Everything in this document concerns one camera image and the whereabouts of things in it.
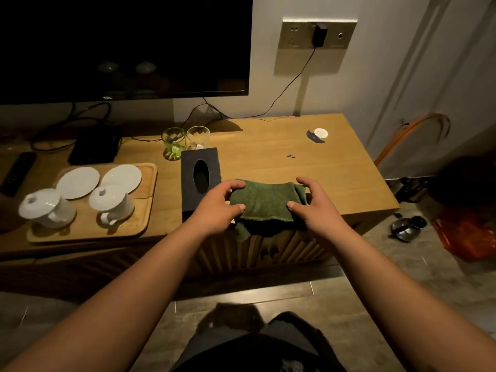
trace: metal kettle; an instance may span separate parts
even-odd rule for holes
[[[391,235],[405,243],[411,242],[427,226],[427,221],[420,216],[401,218],[391,223]]]

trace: person's left hand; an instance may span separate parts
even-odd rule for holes
[[[221,182],[210,190],[196,208],[195,212],[187,220],[204,232],[207,236],[220,234],[231,224],[231,221],[239,217],[246,206],[244,204],[227,205],[231,189],[242,189],[246,186],[244,181],[229,180]]]

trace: outlet plate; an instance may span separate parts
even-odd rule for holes
[[[356,21],[283,21],[279,49],[313,49],[312,36],[317,24],[327,26],[324,46],[319,49],[346,49],[355,30]]]

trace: remote control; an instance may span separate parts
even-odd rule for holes
[[[2,185],[0,185],[0,193],[7,197],[14,197],[29,170],[33,167],[35,160],[36,154],[33,152],[21,153],[10,168],[5,179],[3,179]]]

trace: person's right arm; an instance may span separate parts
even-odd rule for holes
[[[288,208],[333,252],[379,329],[415,370],[496,371],[496,341],[353,231],[315,180],[297,181],[310,188],[311,204],[290,201]]]

